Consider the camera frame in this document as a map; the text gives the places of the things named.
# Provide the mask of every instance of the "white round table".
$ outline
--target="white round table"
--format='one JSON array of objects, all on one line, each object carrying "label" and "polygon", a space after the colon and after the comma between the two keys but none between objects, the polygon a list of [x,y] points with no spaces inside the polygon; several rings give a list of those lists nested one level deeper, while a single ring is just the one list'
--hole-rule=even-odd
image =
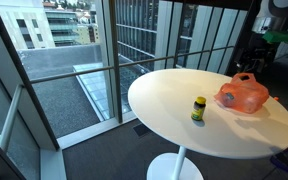
[{"label": "white round table", "polygon": [[[148,179],[203,179],[185,158],[186,149],[216,157],[253,159],[288,147],[288,111],[272,97],[253,114],[215,102],[214,95],[230,80],[201,70],[167,69],[133,82],[128,100],[135,115],[156,134],[180,146],[178,155],[166,153],[152,161]],[[191,119],[197,96],[207,100],[204,121],[200,122]]]}]

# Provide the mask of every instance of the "building window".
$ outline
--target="building window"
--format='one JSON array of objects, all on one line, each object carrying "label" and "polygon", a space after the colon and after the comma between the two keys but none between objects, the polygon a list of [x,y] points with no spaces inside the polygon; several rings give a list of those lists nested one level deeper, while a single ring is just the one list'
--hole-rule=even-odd
[{"label": "building window", "polygon": [[40,42],[43,41],[43,38],[42,38],[42,35],[41,35],[41,34],[37,34],[37,38],[38,38],[38,40],[39,40]]},{"label": "building window", "polygon": [[17,24],[20,28],[21,27],[26,28],[26,24],[25,24],[24,19],[16,19],[16,21],[17,21]]},{"label": "building window", "polygon": [[32,19],[32,23],[33,23],[34,28],[38,28],[38,25],[35,19]]}]

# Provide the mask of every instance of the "orange plastic bag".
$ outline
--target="orange plastic bag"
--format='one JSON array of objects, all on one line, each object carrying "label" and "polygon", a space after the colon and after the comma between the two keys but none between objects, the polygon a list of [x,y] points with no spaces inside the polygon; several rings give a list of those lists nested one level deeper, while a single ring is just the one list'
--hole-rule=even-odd
[{"label": "orange plastic bag", "polygon": [[266,87],[256,82],[254,74],[238,73],[214,97],[225,107],[252,114],[262,108],[269,94]]}]

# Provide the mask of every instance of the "table pedestal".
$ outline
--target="table pedestal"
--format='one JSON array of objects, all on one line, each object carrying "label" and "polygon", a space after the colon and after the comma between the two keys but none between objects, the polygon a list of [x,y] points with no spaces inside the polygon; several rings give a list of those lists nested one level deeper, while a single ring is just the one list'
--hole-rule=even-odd
[{"label": "table pedestal", "polygon": [[185,150],[181,147],[179,154],[165,153],[157,156],[148,168],[147,180],[203,180],[194,163],[185,158]]}]

